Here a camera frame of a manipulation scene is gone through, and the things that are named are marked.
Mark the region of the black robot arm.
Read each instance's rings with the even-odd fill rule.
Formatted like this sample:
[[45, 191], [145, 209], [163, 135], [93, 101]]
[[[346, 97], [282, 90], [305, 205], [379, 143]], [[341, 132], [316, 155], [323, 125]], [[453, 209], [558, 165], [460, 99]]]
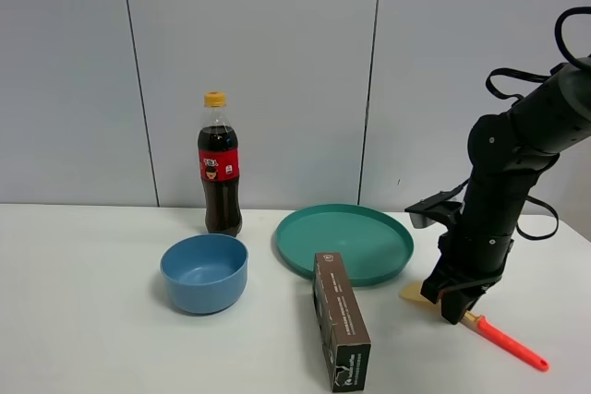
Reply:
[[428, 216], [446, 226], [440, 259], [421, 293], [456, 324], [502, 276], [513, 233], [541, 174], [590, 136], [590, 61], [558, 67], [500, 114], [480, 117], [468, 137], [472, 172], [464, 200]]

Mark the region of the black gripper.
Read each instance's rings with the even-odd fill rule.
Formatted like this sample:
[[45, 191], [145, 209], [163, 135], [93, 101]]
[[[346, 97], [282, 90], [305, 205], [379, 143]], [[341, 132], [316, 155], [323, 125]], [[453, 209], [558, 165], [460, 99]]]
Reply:
[[440, 258], [423, 281], [421, 295], [433, 304], [441, 302], [442, 317], [459, 323], [484, 291], [501, 280], [512, 246], [511, 236], [449, 230], [438, 241]]

